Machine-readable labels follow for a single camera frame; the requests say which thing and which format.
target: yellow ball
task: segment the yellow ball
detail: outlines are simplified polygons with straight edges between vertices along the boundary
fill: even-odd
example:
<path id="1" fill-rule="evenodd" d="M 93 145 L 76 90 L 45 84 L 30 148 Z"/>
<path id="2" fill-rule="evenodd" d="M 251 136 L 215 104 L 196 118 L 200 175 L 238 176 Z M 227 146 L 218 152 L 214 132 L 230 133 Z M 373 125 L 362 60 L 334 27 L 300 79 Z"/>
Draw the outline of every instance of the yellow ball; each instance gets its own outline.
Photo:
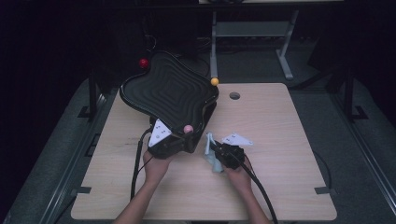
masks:
<path id="1" fill-rule="evenodd" d="M 212 84 L 212 86 L 219 85 L 219 79 L 216 77 L 212 77 L 212 79 L 210 79 L 210 84 Z"/>

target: hole in table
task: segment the hole in table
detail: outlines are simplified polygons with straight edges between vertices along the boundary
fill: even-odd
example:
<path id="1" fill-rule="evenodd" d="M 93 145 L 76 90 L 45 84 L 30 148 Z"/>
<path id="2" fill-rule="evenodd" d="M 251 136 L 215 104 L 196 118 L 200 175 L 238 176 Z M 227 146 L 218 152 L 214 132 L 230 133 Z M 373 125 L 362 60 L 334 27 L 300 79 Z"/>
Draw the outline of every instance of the hole in table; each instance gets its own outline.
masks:
<path id="1" fill-rule="evenodd" d="M 230 93 L 230 98 L 233 100 L 238 100 L 239 98 L 241 98 L 241 95 L 238 92 L 233 91 Z"/>

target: wooden table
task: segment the wooden table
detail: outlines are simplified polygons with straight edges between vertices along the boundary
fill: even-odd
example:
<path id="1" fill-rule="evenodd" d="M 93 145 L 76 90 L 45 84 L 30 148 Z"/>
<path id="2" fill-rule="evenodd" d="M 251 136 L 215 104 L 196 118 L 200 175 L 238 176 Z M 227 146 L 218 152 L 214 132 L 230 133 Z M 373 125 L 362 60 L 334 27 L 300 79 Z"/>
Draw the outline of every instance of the wooden table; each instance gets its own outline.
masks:
<path id="1" fill-rule="evenodd" d="M 229 97 L 238 92 L 239 100 Z M 129 202 L 137 142 L 149 117 L 118 96 L 108 115 L 97 148 L 72 209 L 75 219 L 114 219 Z M 311 147 L 285 85 L 220 84 L 217 108 L 205 132 L 218 141 L 239 133 L 254 142 L 245 149 L 279 220 L 332 220 L 336 211 L 324 187 Z M 205 160 L 203 135 L 193 154 L 179 153 L 155 192 L 145 219 L 242 220 L 247 213 L 225 174 L 212 173 Z M 144 170 L 137 179 L 139 189 Z M 253 190 L 265 213 L 259 189 Z"/>

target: black cord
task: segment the black cord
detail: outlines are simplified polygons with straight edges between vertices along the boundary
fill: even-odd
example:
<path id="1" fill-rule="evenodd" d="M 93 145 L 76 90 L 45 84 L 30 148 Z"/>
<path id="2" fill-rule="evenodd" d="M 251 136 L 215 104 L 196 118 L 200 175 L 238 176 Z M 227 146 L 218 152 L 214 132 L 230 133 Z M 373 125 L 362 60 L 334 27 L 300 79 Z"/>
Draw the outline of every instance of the black cord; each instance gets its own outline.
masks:
<path id="1" fill-rule="evenodd" d="M 177 58 L 178 59 L 178 61 L 180 62 L 180 63 L 183 63 L 180 59 L 181 58 L 184 58 L 184 56 L 183 55 L 173 55 L 175 58 Z M 194 71 L 195 73 L 198 73 L 198 74 L 200 74 L 201 76 L 204 76 L 204 77 L 208 77 L 209 76 L 209 72 L 210 72 L 210 65 L 209 65 L 209 63 L 207 63 L 204 59 L 202 59 L 201 57 L 199 57 L 199 56 L 196 56 L 196 59 L 198 60 L 198 61 L 201 61 L 201 62 L 203 62 L 204 63 L 204 65 L 205 65 L 205 67 L 206 67 L 206 73 L 204 74 L 204 75 L 202 75 L 200 72 L 197 72 L 197 71 Z"/>
<path id="2" fill-rule="evenodd" d="M 146 161 L 145 164 L 143 164 L 142 167 L 140 167 L 140 169 L 139 169 L 137 172 L 140 173 L 140 171 L 141 171 L 143 168 L 145 168 L 145 166 L 149 163 L 149 161 L 152 160 L 152 158 L 154 158 L 154 156 L 151 156 L 151 158 L 148 159 L 148 161 Z"/>
<path id="3" fill-rule="evenodd" d="M 64 215 L 64 212 L 67 210 L 67 208 L 70 207 L 70 205 L 72 205 L 72 203 L 76 200 L 77 196 L 75 196 L 68 204 L 67 206 L 64 208 L 64 210 L 59 214 L 59 216 L 56 218 L 56 220 L 53 222 L 54 224 L 58 223 L 58 221 L 61 219 L 61 217 Z"/>
<path id="4" fill-rule="evenodd" d="M 211 46 L 211 44 L 212 44 L 211 38 L 208 37 L 205 40 L 206 40 L 206 42 L 204 44 L 197 46 L 198 52 L 201 52 L 202 50 L 209 48 Z"/>
<path id="5" fill-rule="evenodd" d="M 259 187 L 259 190 L 262 192 L 262 196 L 264 197 L 265 201 L 267 202 L 268 208 L 270 209 L 270 213 L 271 213 L 273 222 L 274 222 L 274 224 L 277 224 L 277 218 L 276 218 L 276 214 L 274 211 L 274 207 L 272 206 L 271 201 L 270 201 L 267 193 L 265 192 L 264 187 L 262 186 L 262 183 L 260 183 L 260 180 L 253 173 L 251 173 L 250 170 L 248 169 L 248 167 L 243 162 L 238 160 L 238 158 L 236 158 L 236 156 L 231 151 L 229 151 L 229 153 L 230 153 L 230 155 L 233 156 L 234 159 L 236 159 L 239 162 L 239 164 L 242 166 L 242 168 L 244 168 L 244 170 L 247 172 L 247 174 L 253 180 L 253 182 L 256 183 L 257 187 Z"/>
<path id="6" fill-rule="evenodd" d="M 247 154 L 245 154 L 245 158 L 247 159 L 248 163 L 250 164 L 251 173 L 253 173 L 256 176 L 256 173 L 254 173 L 254 170 L 253 170 L 253 165 L 251 164 L 250 159 L 248 158 Z"/>
<path id="7" fill-rule="evenodd" d="M 321 162 L 326 167 L 326 172 L 327 172 L 327 175 L 329 177 L 329 181 L 328 181 L 327 187 L 329 189 L 331 189 L 332 188 L 332 173 L 330 173 L 329 166 L 327 165 L 326 161 L 324 161 L 323 158 L 316 151 L 314 151 L 314 150 L 312 150 L 312 151 L 314 152 L 314 154 L 321 160 Z"/>
<path id="8" fill-rule="evenodd" d="M 142 147 L 143 147 L 143 139 L 145 138 L 146 134 L 151 133 L 152 128 L 145 130 L 145 132 L 140 137 L 139 142 L 137 143 L 137 151 L 136 151 L 136 158 L 134 160 L 134 175 L 132 177 L 132 184 L 131 184 L 131 200 L 134 197 L 134 191 L 136 188 L 136 179 L 137 175 L 139 174 L 139 163 L 140 157 L 142 155 Z"/>

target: person's left hand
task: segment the person's left hand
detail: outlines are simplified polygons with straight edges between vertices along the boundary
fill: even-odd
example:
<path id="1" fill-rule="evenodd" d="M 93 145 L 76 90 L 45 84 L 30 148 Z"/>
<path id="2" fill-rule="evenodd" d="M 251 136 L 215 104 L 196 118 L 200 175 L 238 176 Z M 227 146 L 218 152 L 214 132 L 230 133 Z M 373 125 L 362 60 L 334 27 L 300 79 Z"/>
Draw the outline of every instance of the person's left hand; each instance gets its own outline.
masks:
<path id="1" fill-rule="evenodd" d="M 152 155 L 146 151 L 143 155 L 143 162 L 146 163 L 145 171 L 146 171 L 146 184 L 155 184 L 158 185 L 163 177 L 165 176 L 166 172 L 168 171 L 169 163 L 175 155 L 165 159 L 156 159 L 153 158 Z"/>

